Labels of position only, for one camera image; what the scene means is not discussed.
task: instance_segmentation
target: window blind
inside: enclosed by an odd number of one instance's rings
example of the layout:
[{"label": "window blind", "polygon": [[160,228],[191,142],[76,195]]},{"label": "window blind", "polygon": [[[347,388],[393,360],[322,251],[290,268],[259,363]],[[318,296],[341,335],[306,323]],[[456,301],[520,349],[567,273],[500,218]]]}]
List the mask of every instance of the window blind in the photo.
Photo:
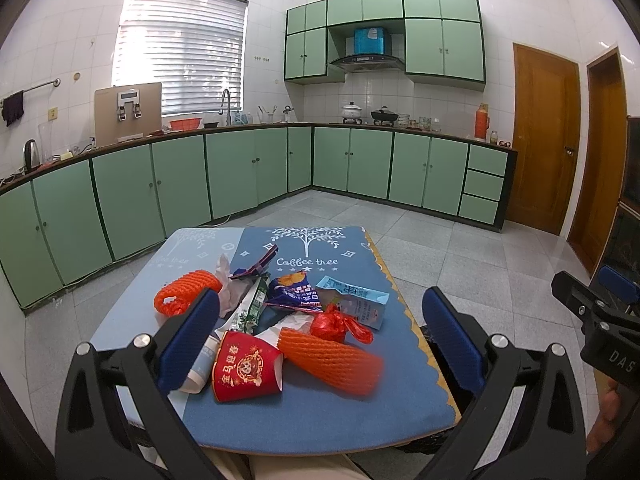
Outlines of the window blind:
[{"label": "window blind", "polygon": [[162,114],[242,107],[244,0],[125,0],[112,84],[162,83]]}]

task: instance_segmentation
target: table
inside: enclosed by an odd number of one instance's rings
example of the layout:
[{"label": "table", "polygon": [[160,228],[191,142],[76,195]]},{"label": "table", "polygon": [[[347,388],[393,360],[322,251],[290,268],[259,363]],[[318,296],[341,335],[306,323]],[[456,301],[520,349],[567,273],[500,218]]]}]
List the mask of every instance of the table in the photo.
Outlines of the table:
[{"label": "table", "polygon": [[[115,303],[91,338],[98,350],[121,348],[141,332],[154,334],[164,316],[153,298],[165,284],[197,269],[213,272],[225,253],[231,269],[249,267],[272,244],[268,271],[305,270],[309,283],[329,275],[389,292],[381,329],[367,351],[385,359],[376,390],[356,398],[285,362],[281,395],[220,404],[210,386],[169,398],[201,445],[245,454],[308,456],[401,444],[460,420],[440,369],[378,250],[361,227],[193,228],[176,231]],[[266,311],[265,319],[273,317]],[[357,343],[348,335],[349,343]],[[118,387],[127,418],[141,425],[128,390]]]}]

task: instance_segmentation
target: towel rack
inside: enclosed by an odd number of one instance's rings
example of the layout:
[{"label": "towel rack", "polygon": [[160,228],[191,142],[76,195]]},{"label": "towel rack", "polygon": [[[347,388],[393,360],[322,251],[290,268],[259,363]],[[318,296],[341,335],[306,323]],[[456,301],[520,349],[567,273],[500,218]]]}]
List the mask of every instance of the towel rack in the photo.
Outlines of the towel rack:
[{"label": "towel rack", "polygon": [[[27,88],[26,90],[23,90],[22,93],[28,92],[30,90],[35,90],[36,88],[40,88],[41,86],[46,86],[50,84],[53,84],[53,86],[60,86],[60,78],[57,77],[55,79],[52,79],[51,81],[47,81],[46,83],[40,83],[39,85],[32,86],[31,88]],[[2,104],[4,104],[4,99],[0,100],[0,107],[2,106]]]}]

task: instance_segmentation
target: metal screw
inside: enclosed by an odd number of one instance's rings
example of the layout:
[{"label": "metal screw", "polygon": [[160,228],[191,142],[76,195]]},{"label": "metal screw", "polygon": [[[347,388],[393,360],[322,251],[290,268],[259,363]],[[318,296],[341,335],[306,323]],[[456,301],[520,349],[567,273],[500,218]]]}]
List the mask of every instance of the metal screw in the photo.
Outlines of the metal screw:
[{"label": "metal screw", "polygon": [[491,344],[496,348],[505,348],[509,344],[509,340],[502,334],[494,334],[491,336]]},{"label": "metal screw", "polygon": [[91,349],[91,347],[89,346],[89,343],[80,343],[76,347],[76,354],[78,354],[78,355],[87,355],[89,353],[90,349]]},{"label": "metal screw", "polygon": [[151,343],[151,336],[149,334],[139,334],[133,339],[133,346],[136,348],[144,348]]},{"label": "metal screw", "polygon": [[562,357],[565,354],[564,346],[560,343],[553,343],[551,345],[551,351],[558,357]]}]

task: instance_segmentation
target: door frame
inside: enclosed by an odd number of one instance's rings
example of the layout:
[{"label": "door frame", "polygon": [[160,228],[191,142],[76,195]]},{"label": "door frame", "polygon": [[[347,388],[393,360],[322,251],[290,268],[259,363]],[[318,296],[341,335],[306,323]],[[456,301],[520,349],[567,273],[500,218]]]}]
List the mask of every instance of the door frame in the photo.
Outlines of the door frame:
[{"label": "door frame", "polygon": [[[567,190],[567,194],[566,197],[564,198],[564,208],[562,211],[562,214],[559,215],[558,218],[558,225],[557,225],[557,229],[554,230],[553,234],[555,235],[560,235],[560,232],[562,230],[562,226],[564,225],[564,221],[566,219],[566,215],[567,212],[569,211],[569,204],[571,202],[571,195],[572,192],[574,190],[574,181],[575,181],[575,171],[577,169],[577,160],[578,160],[578,154],[580,152],[580,131],[582,128],[582,118],[580,115],[580,110],[581,110],[581,102],[582,102],[582,89],[580,87],[580,65],[578,64],[578,62],[574,61],[573,59],[569,59],[567,57],[564,56],[560,56],[558,54],[555,54],[553,52],[549,52],[548,50],[543,50],[541,48],[536,48],[533,46],[529,46],[529,45],[525,45],[522,43],[517,43],[517,42],[513,42],[513,66],[514,66],[514,70],[516,71],[516,82],[517,82],[517,73],[518,73],[518,50],[529,50],[530,52],[535,52],[535,53],[540,53],[540,54],[545,54],[546,56],[551,56],[551,57],[555,57],[557,59],[561,59],[563,61],[567,61],[572,63],[572,65],[574,65],[575,68],[575,76],[577,79],[577,83],[578,83],[578,118],[577,118],[577,122],[578,122],[578,136],[576,139],[576,145],[575,145],[575,157],[574,157],[574,170],[573,170],[573,174],[572,177],[570,179],[571,185],[569,186],[568,190]],[[513,149],[516,150],[516,132],[518,131],[518,123],[517,123],[517,119],[518,119],[518,92],[517,92],[517,88],[515,89],[515,100],[514,100],[514,123],[513,123]],[[515,184],[515,173],[516,173],[516,168],[514,168],[514,184]],[[507,211],[506,211],[506,218],[509,219],[509,209],[507,206]]]},{"label": "door frame", "polygon": [[[574,217],[572,219],[571,222],[571,229],[569,230],[569,234],[566,238],[567,243],[569,245],[571,245],[571,248],[574,250],[574,252],[576,254],[578,254],[578,258],[580,259],[580,262],[582,264],[584,264],[585,261],[585,256],[582,253],[582,248],[580,246],[578,246],[577,244],[575,244],[575,242],[572,242],[572,238],[575,236],[576,234],[576,229],[577,229],[577,223],[578,223],[578,211],[580,211],[580,204],[584,202],[584,176],[587,173],[588,170],[588,166],[587,166],[587,162],[588,162],[588,156],[589,156],[589,141],[591,139],[591,135],[593,134],[594,130],[595,130],[595,126],[593,124],[593,115],[592,115],[592,110],[593,110],[593,93],[592,93],[592,89],[593,89],[593,75],[592,75],[592,69],[596,66],[598,66],[600,63],[609,60],[611,57],[616,57],[616,60],[618,62],[618,69],[620,70],[620,80],[622,83],[622,91],[625,95],[625,116],[628,117],[627,112],[628,110],[626,109],[626,86],[625,86],[625,72],[622,68],[622,60],[620,59],[620,49],[618,46],[612,47],[612,49],[608,50],[607,52],[605,52],[604,54],[602,54],[600,57],[596,58],[595,60],[591,61],[590,63],[587,64],[587,83],[589,86],[588,92],[589,92],[589,124],[588,124],[588,136],[587,136],[587,152],[585,155],[585,163],[584,163],[584,171],[582,172],[582,179],[580,181],[580,195],[578,196],[578,202],[575,206],[575,213],[574,213]],[[625,160],[624,160],[624,167],[626,167],[626,159],[628,157],[628,153],[625,149]],[[622,179],[620,180],[620,189],[618,190],[618,200],[620,200],[620,195],[622,193],[622,186],[624,184],[624,174]],[[616,210],[613,211],[613,215],[611,217],[611,224],[609,226],[609,234],[607,235],[607,240],[609,240],[610,236],[611,236],[611,230],[613,229],[613,224],[614,224],[614,220],[616,219]],[[605,246],[602,248],[602,252],[600,253],[600,256],[598,256],[598,259],[593,267],[593,269],[586,269],[587,272],[589,273],[589,276],[593,276],[595,271],[600,267],[600,262],[602,260],[602,255],[604,254],[604,251],[606,249],[606,244]]]}]

